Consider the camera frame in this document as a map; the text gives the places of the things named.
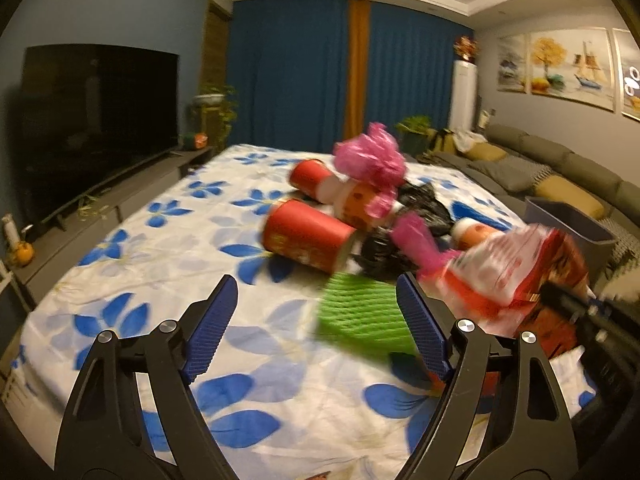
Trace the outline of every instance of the white cloth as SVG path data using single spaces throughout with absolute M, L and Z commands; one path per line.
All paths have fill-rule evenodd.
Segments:
M 486 139 L 475 132 L 457 130 L 453 132 L 453 142 L 459 152 L 466 153 L 476 144 L 486 142 Z

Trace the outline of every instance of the bed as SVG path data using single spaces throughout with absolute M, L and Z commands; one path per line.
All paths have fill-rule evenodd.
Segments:
M 191 387 L 239 478 L 395 478 L 437 404 L 428 379 L 408 355 L 370 362 L 319 340 L 314 313 L 327 275 L 274 257 L 258 241 L 271 203 L 292 191 L 290 169 L 311 157 L 331 165 L 329 155 L 229 148 L 127 219 L 30 314 L 14 381 L 47 407 L 49 420 L 39 423 L 53 440 L 41 451 L 49 464 L 97 333 L 133 336 L 178 319 L 229 273 L 238 280 L 238 307 L 209 370 Z M 408 179 L 431 182 L 447 207 L 459 201 L 521 225 L 457 170 L 408 166 Z M 579 352 L 553 362 L 571 414 L 593 395 Z M 146 376 L 140 396 L 154 450 L 171 460 Z M 487 417 L 477 416 L 462 462 L 475 456 Z

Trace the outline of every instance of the blue curtain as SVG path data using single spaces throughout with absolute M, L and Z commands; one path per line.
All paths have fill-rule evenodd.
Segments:
M 453 44 L 473 34 L 457 23 L 388 4 L 371 5 L 366 124 L 393 125 L 428 115 L 434 128 L 449 119 Z
M 229 143 L 331 152 L 342 138 L 347 0 L 234 3 L 227 83 L 238 92 Z

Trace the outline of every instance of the yellow cushion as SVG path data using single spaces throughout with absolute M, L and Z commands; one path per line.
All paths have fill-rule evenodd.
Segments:
M 495 162 L 507 156 L 507 152 L 488 142 L 478 142 L 464 155 L 471 160 L 488 160 Z
M 573 182 L 569 182 L 559 175 L 552 175 L 540 182 L 536 186 L 535 195 L 556 202 L 565 202 L 594 220 L 604 218 L 604 206 L 600 202 Z

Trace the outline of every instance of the sofa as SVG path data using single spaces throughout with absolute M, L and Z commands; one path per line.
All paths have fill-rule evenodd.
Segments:
M 527 196 L 567 202 L 590 215 L 618 242 L 594 290 L 640 299 L 640 187 L 562 144 L 523 130 L 491 124 L 484 134 L 488 143 L 478 145 L 482 153 L 434 152 L 430 161 L 462 171 L 521 218 Z M 523 168 L 529 181 L 516 182 Z M 616 288 L 617 283 L 624 283 L 625 290 Z

